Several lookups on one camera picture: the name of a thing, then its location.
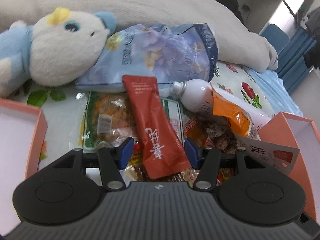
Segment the brown strips snack pack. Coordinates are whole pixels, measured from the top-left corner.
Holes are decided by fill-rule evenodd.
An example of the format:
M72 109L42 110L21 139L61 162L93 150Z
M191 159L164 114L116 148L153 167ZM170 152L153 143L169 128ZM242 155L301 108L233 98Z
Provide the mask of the brown strips snack pack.
M120 174L126 184L132 181L137 182L187 182L190 187L193 186L199 171L192 167L177 173L170 173L166 169L161 170L161 165L153 165L147 169L143 163L143 144L135 144L134 151L127 166L120 170Z

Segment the blue curtain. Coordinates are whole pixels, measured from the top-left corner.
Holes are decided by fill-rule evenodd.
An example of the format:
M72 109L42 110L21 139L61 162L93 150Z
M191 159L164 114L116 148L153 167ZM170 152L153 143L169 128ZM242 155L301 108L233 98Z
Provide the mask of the blue curtain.
M309 73L304 62L304 54L314 46L316 41L311 38L304 28L299 28L288 45L278 55L278 77L284 81L288 94L302 83Z

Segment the white red shrimp snack bag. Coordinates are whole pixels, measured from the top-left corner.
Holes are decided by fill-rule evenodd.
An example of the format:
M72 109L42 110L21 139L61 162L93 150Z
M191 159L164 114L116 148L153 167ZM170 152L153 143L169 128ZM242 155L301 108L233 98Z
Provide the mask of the white red shrimp snack bag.
M285 175L292 171L299 149L235 135L240 146Z

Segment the white bottle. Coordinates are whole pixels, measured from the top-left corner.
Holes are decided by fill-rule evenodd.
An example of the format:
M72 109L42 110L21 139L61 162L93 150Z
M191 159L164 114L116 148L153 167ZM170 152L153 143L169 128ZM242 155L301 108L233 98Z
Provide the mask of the white bottle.
M169 88L170 96L177 97L188 111L202 116L213 115L214 106L216 105L213 99L214 92L248 113L255 127L261 128L271 120L262 110L219 87L212 86L204 80L175 81Z

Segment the lavender nut snack bag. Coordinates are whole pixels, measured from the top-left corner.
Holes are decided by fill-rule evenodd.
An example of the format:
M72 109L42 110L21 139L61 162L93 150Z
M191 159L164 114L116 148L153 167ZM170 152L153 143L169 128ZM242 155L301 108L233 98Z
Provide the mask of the lavender nut snack bag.
M77 78L75 85L83 90L122 93L124 75L153 76L159 88L175 81L209 81L218 52L207 24L137 24L109 37L96 64Z

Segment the green label snack pack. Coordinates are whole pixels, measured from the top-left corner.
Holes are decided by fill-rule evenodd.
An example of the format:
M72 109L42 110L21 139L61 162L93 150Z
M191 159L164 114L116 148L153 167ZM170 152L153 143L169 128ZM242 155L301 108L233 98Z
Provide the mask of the green label snack pack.
M83 122L82 146L87 151L118 147L128 137L139 144L135 117L125 93L90 92Z

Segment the red clear tofu snack pack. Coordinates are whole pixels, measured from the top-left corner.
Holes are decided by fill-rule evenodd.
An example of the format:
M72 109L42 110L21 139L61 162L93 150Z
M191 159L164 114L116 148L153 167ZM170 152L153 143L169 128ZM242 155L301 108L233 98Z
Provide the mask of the red clear tofu snack pack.
M238 141L232 130L224 124L193 116L183 127L184 135L200 147L211 146L222 153L234 154Z

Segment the hanging dark clothes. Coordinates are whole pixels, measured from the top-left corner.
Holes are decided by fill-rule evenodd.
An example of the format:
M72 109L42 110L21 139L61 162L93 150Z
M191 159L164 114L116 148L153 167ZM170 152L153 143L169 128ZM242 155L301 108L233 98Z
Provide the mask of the hanging dark clothes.
M301 20L303 28L316 41L315 45L303 56L307 68L319 69L319 11L320 8L317 7L308 12Z

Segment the grey duvet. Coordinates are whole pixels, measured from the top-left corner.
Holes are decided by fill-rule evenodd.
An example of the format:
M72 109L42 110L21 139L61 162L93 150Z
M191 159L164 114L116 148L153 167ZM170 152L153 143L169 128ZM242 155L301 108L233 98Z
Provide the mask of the grey duvet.
M57 7L76 11L110 11L117 29L135 24L205 23L215 36L218 59L242 64L257 72L278 67L278 54L266 38L248 29L215 0L1 0L1 29L17 20L36 23Z

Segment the orange snack packet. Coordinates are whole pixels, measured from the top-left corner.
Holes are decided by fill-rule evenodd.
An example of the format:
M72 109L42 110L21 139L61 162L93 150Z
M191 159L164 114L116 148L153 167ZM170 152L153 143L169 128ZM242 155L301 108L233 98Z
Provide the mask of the orange snack packet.
M258 128L249 115L240 106L228 101L216 90L212 89L214 116L224 117L231 130L242 137L257 138Z

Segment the red sachet packet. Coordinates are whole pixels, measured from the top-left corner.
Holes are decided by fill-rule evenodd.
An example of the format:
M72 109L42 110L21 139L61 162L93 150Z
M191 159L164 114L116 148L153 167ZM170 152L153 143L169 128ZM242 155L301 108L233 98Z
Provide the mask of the red sachet packet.
M143 163L147 169L161 165L170 173L190 167L184 148L161 104L157 79L124 75L122 82L130 100L137 132L143 144Z

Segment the pink box lid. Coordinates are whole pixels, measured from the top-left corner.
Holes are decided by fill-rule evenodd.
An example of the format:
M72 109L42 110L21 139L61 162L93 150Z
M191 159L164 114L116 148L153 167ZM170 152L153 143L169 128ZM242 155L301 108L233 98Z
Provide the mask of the pink box lid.
M1 99L1 235L20 220L12 203L16 187L37 172L47 122L39 107Z

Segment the grey wardrobe cabinet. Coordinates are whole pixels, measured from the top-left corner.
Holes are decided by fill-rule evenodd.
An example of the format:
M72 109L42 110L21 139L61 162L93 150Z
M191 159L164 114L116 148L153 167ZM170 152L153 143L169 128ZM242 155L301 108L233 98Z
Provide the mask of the grey wardrobe cabinet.
M237 0L245 26L262 34L270 24L276 25L289 37L296 32L302 17L316 5L316 0Z

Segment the blue chair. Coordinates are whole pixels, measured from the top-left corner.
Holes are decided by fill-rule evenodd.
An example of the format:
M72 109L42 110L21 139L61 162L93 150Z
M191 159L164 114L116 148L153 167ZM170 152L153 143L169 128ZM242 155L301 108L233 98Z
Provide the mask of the blue chair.
M290 40L290 38L275 24L269 24L260 36L268 40L269 44L274 47L277 54L282 52Z

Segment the white blue plush toy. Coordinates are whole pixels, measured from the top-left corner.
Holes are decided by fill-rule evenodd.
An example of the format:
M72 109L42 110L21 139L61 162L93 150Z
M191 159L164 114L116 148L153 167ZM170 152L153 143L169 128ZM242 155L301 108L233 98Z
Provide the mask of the white blue plush toy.
M101 57L114 33L113 13L58 7L34 25L13 23L1 33L1 97L32 79L57 87L74 81Z

